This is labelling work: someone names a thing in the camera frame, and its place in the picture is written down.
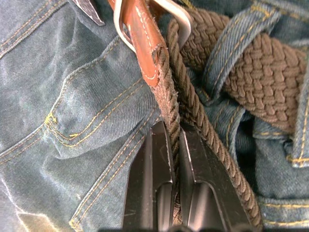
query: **worn denim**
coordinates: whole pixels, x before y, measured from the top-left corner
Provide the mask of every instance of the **worn denim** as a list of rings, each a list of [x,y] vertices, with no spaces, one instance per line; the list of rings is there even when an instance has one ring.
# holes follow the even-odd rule
[[[1,3],[0,227],[5,231],[121,227],[130,163],[161,117],[135,54],[117,36],[110,6],[96,2],[101,27],[64,0]],[[232,18],[205,71],[188,73],[256,192],[265,226],[309,227],[309,70],[294,135],[221,93],[256,34],[266,31],[308,49],[309,3],[191,2]],[[164,34],[168,18],[159,24]]]

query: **jeans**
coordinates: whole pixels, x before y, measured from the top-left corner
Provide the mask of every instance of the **jeans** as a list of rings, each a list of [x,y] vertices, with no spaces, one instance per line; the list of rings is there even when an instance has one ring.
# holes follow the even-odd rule
[[[220,139],[258,196],[264,225],[309,227],[309,69],[295,134],[253,117],[221,93],[258,33],[308,49],[309,4],[191,2],[232,18],[204,73],[188,73]],[[161,116],[135,54],[115,31],[108,2],[96,3],[104,26],[72,1],[1,4],[0,224],[5,231],[122,225],[130,164]],[[257,10],[249,12],[252,4]],[[169,19],[159,22],[163,34]]]

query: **blue denim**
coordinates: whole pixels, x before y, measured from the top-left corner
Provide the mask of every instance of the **blue denim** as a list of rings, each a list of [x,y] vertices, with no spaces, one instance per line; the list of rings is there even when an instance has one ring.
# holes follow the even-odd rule
[[[135,54],[117,36],[110,6],[96,2],[102,27],[71,1],[1,4],[0,227],[5,231],[121,227],[130,164],[161,117]],[[309,71],[294,135],[253,117],[220,92],[239,55],[262,31],[308,49],[309,4],[191,2],[232,18],[205,72],[189,71],[210,122],[256,192],[265,226],[309,227]],[[167,23],[166,17],[160,21],[163,33]]]

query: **denim fabric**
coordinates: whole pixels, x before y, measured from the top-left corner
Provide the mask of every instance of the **denim fabric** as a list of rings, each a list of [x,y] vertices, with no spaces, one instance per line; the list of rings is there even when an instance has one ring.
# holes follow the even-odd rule
[[[253,1],[191,2],[232,17],[230,25],[237,21],[238,29],[228,26],[229,36],[220,38],[225,49],[218,51],[217,45],[212,52],[212,57],[223,53],[205,72],[210,80],[223,70],[223,82],[246,44],[263,30],[308,49],[305,1],[257,1],[255,6],[274,12],[260,24],[265,14],[244,16]],[[110,6],[106,0],[96,3],[102,27],[72,2],[1,4],[0,227],[5,231],[121,227],[130,163],[161,118],[135,54],[117,36]],[[167,23],[160,21],[163,33]],[[241,40],[250,28],[251,36]],[[295,162],[309,157],[308,75],[295,135],[253,117],[225,94],[218,97],[214,81],[204,88],[200,73],[190,76],[211,123],[259,196],[265,225],[309,227],[309,170],[306,162]],[[208,88],[214,87],[211,95]],[[205,92],[215,98],[207,99]]]

